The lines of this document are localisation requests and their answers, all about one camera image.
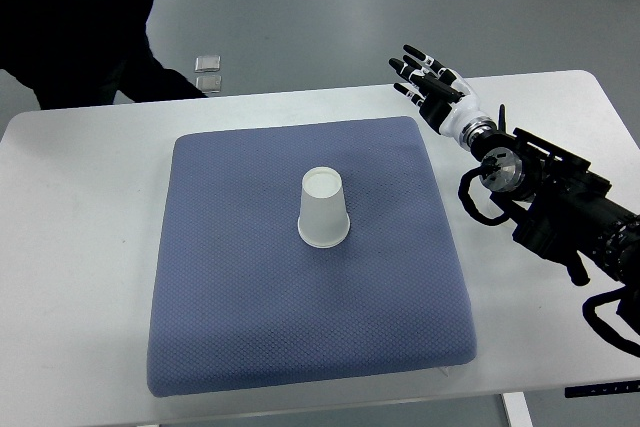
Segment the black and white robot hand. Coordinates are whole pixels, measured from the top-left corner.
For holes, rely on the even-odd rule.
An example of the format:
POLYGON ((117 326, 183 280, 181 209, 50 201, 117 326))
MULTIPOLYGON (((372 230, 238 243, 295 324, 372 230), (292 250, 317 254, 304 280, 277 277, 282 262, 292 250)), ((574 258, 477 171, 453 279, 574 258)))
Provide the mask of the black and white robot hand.
POLYGON ((403 50, 401 59, 389 60, 402 79, 394 89, 418 108, 435 132, 462 143, 464 128, 486 118, 480 112, 478 96, 462 76, 435 58, 408 44, 403 50))

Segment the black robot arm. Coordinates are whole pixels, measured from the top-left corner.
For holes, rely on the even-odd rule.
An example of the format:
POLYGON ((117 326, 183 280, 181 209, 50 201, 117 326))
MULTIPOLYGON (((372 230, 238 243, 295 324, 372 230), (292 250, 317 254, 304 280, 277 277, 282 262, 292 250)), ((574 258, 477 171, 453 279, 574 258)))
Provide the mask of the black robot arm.
POLYGON ((458 189, 470 217, 486 226, 513 221, 513 240, 565 266, 578 286, 589 281, 587 257, 638 287, 639 217, 608 199, 611 184, 589 161, 523 129, 508 133, 504 120, 476 122, 462 140, 480 163, 458 189))

